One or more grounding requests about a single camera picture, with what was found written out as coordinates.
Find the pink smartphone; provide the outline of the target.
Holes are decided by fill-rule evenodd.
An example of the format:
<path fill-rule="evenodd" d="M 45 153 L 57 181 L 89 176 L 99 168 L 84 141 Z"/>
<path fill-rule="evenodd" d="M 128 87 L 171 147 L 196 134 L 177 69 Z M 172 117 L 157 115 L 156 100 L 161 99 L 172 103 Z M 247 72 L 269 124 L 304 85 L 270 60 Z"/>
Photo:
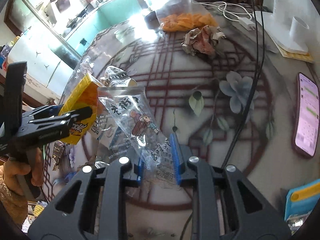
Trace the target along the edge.
<path fill-rule="evenodd" d="M 297 111 L 293 147 L 301 155 L 316 154 L 319 134 L 319 90 L 305 74 L 297 75 Z"/>

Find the bag of orange snacks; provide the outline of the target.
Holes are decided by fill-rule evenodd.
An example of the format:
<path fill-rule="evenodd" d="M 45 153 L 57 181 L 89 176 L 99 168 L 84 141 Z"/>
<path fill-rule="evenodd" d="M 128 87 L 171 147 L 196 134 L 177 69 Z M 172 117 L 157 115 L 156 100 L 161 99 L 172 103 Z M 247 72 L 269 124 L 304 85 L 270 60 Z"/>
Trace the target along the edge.
<path fill-rule="evenodd" d="M 166 32 L 190 31 L 204 26 L 218 27 L 212 14 L 194 0 L 164 0 L 156 11 L 160 28 Z"/>

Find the floral tablecloth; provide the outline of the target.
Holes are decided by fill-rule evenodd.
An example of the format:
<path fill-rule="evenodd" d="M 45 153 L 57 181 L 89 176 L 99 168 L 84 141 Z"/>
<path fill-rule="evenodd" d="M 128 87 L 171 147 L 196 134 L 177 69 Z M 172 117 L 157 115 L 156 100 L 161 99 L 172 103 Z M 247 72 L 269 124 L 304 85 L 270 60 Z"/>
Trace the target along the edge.
<path fill-rule="evenodd" d="M 187 54 L 187 32 L 151 30 L 144 19 L 99 32 L 83 57 L 93 76 L 118 67 L 145 87 L 161 132 L 176 133 L 181 185 L 133 173 L 132 149 L 118 126 L 109 147 L 87 131 L 75 145 L 75 174 L 54 186 L 54 146 L 46 148 L 48 207 L 32 239 L 319 239 L 319 205 L 292 234 L 284 220 L 289 190 L 319 179 L 319 140 L 307 158 L 293 147 L 297 75 L 317 80 L 304 62 L 285 59 L 263 26 L 246 31 L 216 15 L 226 38 L 216 57 Z"/>

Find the crumpled brown paper ball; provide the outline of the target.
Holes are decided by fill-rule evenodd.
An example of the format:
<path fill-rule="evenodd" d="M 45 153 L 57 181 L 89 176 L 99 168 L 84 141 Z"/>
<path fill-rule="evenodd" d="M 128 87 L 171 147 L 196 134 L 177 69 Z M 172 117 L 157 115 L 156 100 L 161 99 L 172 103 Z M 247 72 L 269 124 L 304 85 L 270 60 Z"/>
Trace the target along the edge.
<path fill-rule="evenodd" d="M 225 38 L 225 34 L 219 27 L 205 25 L 202 29 L 196 28 L 186 33 L 182 49 L 192 56 L 203 54 L 216 57 L 217 46 Z"/>

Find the crushed paper cup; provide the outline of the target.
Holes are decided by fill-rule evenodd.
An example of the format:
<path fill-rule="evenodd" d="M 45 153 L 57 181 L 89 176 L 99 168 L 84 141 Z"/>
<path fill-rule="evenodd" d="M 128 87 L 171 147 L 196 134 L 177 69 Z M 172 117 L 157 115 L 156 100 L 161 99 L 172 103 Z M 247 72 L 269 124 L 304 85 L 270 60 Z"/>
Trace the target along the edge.
<path fill-rule="evenodd" d="M 115 66 L 108 66 L 100 82 L 106 87 L 136 87 L 137 82 L 127 72 Z"/>

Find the clear printed plastic bag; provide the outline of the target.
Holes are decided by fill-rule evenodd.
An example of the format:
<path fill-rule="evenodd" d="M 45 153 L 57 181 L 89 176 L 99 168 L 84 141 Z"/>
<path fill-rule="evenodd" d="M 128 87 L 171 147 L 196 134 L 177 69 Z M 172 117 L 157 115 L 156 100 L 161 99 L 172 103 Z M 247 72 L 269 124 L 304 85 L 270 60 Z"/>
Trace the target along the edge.
<path fill-rule="evenodd" d="M 145 87 L 104 87 L 98 99 L 127 136 L 150 176 L 175 184 L 169 139 L 159 129 Z"/>

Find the yellow drink carton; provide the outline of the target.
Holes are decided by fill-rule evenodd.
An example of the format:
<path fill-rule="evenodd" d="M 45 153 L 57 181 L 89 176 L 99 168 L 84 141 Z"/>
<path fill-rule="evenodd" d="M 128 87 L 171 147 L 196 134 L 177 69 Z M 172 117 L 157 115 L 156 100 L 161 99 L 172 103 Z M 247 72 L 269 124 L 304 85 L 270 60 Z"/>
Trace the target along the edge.
<path fill-rule="evenodd" d="M 89 73 L 76 85 L 59 112 L 59 115 L 78 114 L 72 117 L 69 136 L 61 139 L 62 142 L 76 145 L 93 125 L 97 117 L 99 87 L 103 87 L 103 84 Z"/>

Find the crumpled clear plastic wrap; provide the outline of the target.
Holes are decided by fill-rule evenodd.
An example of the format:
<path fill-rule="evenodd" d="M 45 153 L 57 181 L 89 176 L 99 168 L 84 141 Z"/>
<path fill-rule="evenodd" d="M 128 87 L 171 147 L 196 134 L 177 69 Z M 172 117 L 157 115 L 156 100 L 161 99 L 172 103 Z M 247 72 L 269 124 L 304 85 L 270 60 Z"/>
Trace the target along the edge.
<path fill-rule="evenodd" d="M 94 63 L 91 61 L 90 56 L 86 56 L 81 62 L 79 67 L 76 69 L 75 78 L 81 79 L 86 74 L 93 74 Z"/>

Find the blue and yellow box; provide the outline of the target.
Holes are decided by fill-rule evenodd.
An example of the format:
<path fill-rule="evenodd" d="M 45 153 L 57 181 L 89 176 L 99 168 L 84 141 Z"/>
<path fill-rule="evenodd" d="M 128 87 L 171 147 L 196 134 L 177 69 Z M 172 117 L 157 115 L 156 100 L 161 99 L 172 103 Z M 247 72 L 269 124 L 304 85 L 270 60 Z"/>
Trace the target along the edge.
<path fill-rule="evenodd" d="M 285 216 L 292 234 L 306 221 L 319 200 L 319 179 L 289 190 L 286 196 Z"/>

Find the teal kitchen cabinets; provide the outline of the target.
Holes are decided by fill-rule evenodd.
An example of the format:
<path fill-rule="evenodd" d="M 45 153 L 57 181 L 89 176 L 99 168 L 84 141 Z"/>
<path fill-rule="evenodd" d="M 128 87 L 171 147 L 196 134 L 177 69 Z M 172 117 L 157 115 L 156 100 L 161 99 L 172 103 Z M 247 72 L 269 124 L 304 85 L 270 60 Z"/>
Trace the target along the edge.
<path fill-rule="evenodd" d="M 66 41 L 82 55 L 99 32 L 128 20 L 145 8 L 144 0 L 108 0 L 88 13 L 67 35 Z"/>

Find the white refrigerator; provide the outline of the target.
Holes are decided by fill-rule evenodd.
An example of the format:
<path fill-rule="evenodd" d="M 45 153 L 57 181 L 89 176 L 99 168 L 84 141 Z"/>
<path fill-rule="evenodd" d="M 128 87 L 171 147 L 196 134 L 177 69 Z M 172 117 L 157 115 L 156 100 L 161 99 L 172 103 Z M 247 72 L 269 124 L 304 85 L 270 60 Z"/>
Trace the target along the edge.
<path fill-rule="evenodd" d="M 49 47 L 52 38 L 36 27 L 22 34 L 9 53 L 12 62 L 26 61 L 27 73 L 61 96 L 73 72 Z"/>

